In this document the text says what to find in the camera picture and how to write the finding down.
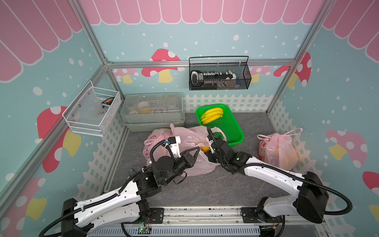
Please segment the yellow banana bunch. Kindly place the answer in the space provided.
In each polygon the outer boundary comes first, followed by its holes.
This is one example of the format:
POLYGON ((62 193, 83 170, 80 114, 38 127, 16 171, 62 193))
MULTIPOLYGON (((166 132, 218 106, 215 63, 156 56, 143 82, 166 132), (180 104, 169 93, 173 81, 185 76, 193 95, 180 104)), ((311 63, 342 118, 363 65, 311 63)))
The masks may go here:
POLYGON ((200 147, 200 149, 203 153, 207 153, 211 150, 210 147, 200 147))
POLYGON ((222 108, 216 107, 209 109, 200 117, 200 124, 207 125, 217 119, 222 118, 223 114, 224 110, 222 108))

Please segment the pink plastic bag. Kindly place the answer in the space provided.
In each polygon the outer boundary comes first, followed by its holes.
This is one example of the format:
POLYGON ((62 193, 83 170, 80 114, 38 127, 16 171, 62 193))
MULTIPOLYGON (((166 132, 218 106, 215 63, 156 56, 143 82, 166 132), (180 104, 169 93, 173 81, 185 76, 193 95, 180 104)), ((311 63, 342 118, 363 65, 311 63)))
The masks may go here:
POLYGON ((259 159, 280 169, 291 171, 298 163, 298 155, 292 143, 292 138, 303 132, 302 128, 295 128, 284 134, 258 134, 259 159))
MULTIPOLYGON (((149 166, 152 164, 151 157, 150 157, 150 151, 158 142, 162 140, 167 140, 169 137, 172 136, 172 130, 169 128, 161 128, 154 130, 149 137, 144 141, 144 149, 143 149, 143 156, 145 157, 146 166, 149 166)), ((159 146, 154 151, 154 160, 157 161, 162 156, 169 156, 169 151, 164 148, 163 146, 159 146)))

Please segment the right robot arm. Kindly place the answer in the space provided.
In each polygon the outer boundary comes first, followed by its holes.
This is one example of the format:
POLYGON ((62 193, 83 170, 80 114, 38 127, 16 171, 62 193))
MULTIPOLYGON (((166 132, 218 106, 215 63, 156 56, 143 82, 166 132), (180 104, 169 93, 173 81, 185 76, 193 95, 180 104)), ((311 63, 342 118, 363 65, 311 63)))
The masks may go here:
POLYGON ((258 178, 288 193, 285 197, 262 198, 257 209, 261 216, 300 215, 305 220, 320 224, 325 215, 344 215, 353 209, 350 199, 342 193, 326 187, 313 172, 306 174, 286 171, 269 165, 256 157, 234 150, 223 139, 207 138, 210 150, 205 154, 210 162, 219 163, 232 174, 258 178), (327 211, 329 195, 345 201, 342 210, 327 211))

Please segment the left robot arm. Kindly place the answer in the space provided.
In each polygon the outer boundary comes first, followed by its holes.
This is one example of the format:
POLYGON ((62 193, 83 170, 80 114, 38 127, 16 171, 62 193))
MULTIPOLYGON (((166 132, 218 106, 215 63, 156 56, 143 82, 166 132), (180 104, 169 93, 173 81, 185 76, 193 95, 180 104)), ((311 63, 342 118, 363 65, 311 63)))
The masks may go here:
POLYGON ((192 168, 197 160, 200 147, 194 147, 182 152, 174 143, 174 137, 162 140, 151 148, 151 164, 141 171, 131 175, 120 187, 95 198, 76 201, 74 198, 64 202, 61 217, 46 226, 39 234, 47 237, 48 231, 56 225, 61 225, 57 237, 86 237, 96 226, 105 223, 105 217, 115 216, 123 206, 136 204, 139 208, 134 220, 148 218, 150 209, 146 198, 162 191, 163 186, 174 182, 177 177, 186 179, 186 169, 192 168))

